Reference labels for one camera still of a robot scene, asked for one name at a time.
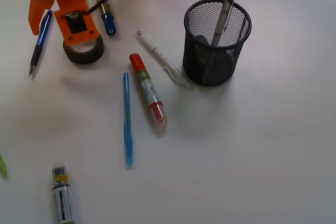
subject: pen clip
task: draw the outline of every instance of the pen clip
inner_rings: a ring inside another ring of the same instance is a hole
[[[178,84],[183,85],[186,88],[189,88],[190,85],[189,83],[187,83],[186,81],[180,80],[179,78],[177,78],[170,70],[167,66],[163,66],[163,70],[166,71],[168,73],[168,75],[170,76],[170,78],[172,78],[174,81],[176,81]]]

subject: white pen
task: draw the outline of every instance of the white pen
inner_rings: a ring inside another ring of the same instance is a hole
[[[136,34],[139,36],[142,43],[160,60],[163,64],[163,69],[169,74],[169,76],[177,83],[189,88],[190,85],[182,76],[181,72],[158,50],[157,46],[144,37],[140,31]]]

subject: metal wire mesh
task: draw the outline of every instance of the metal wire mesh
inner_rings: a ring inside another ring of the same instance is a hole
[[[196,6],[188,15],[188,28],[197,37],[203,35],[211,45],[216,24],[223,3],[209,2]],[[231,7],[230,15],[225,23],[225,31],[219,41],[220,47],[228,47],[241,41],[248,32],[249,22],[245,14],[235,6]]]
[[[202,0],[186,13],[183,67],[195,82],[215,86],[234,73],[245,40],[251,32],[251,20],[238,4],[231,7],[218,47],[212,39],[224,0]]]

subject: green object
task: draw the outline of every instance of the green object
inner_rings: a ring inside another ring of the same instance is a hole
[[[8,178],[8,172],[5,166],[5,162],[0,155],[0,172],[4,175],[5,178]]]

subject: pen cap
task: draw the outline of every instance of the pen cap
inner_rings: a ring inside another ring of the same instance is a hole
[[[130,60],[134,69],[134,72],[137,73],[141,70],[146,69],[141,57],[139,54],[131,54]]]
[[[65,166],[59,166],[54,169],[53,171],[53,177],[54,177],[54,186],[69,186],[68,182],[68,176],[67,171],[65,169]]]
[[[140,31],[136,33],[139,36],[140,41],[147,47],[149,50],[153,51],[157,46],[155,46],[146,36],[144,36]]]
[[[154,119],[158,124],[161,124],[167,121],[166,120],[167,117],[164,112],[162,102],[152,103],[149,107],[151,108]]]

